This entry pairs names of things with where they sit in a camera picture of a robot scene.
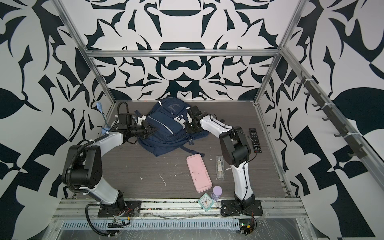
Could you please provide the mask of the navy blue student backpack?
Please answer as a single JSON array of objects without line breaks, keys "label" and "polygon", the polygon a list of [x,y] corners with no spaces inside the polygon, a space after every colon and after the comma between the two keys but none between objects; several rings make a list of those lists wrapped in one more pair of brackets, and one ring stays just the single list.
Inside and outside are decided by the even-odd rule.
[{"label": "navy blue student backpack", "polygon": [[142,115],[139,111],[135,114],[145,117],[147,123],[157,130],[144,139],[138,139],[139,144],[147,151],[158,157],[178,148],[194,155],[198,152],[184,147],[184,144],[194,144],[194,140],[205,138],[209,132],[203,130],[197,133],[188,133],[185,123],[188,121],[188,109],[191,106],[178,98],[168,97],[159,100],[153,108]]}]

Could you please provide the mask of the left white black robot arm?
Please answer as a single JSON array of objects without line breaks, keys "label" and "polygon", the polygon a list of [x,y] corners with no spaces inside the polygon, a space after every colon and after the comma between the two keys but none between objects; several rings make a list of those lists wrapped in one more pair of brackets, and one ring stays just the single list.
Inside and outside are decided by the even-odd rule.
[{"label": "left white black robot arm", "polygon": [[125,113],[117,116],[105,134],[81,145],[69,148],[62,182],[73,193],[91,196],[104,209],[122,212],[127,209],[121,191],[113,188],[103,177],[102,156],[130,138],[147,139],[157,131],[146,117]]}]

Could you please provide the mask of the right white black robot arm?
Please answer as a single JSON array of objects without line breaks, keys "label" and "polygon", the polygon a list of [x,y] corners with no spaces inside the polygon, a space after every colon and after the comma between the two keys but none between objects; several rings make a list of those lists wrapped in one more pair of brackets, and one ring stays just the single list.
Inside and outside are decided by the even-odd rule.
[{"label": "right white black robot arm", "polygon": [[233,172],[235,201],[243,210],[250,207],[256,200],[249,177],[251,148],[242,128],[226,125],[196,106],[187,108],[187,117],[188,133],[208,131],[219,139],[222,156]]}]

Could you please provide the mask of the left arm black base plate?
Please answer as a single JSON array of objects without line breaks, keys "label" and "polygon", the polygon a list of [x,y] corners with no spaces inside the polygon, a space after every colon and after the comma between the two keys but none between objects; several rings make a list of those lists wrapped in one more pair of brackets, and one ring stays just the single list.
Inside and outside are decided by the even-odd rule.
[{"label": "left arm black base plate", "polygon": [[101,204],[98,217],[99,218],[120,218],[132,217],[141,211],[141,201],[124,201],[124,203],[115,203],[112,205]]}]

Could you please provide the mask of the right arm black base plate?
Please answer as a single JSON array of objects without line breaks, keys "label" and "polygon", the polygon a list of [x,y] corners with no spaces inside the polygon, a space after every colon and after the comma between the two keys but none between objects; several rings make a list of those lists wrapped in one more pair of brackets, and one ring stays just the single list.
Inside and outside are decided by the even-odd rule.
[{"label": "right arm black base plate", "polygon": [[229,216],[255,216],[261,217],[264,213],[259,200],[250,199],[240,202],[238,200],[222,200],[220,214],[223,217]]}]

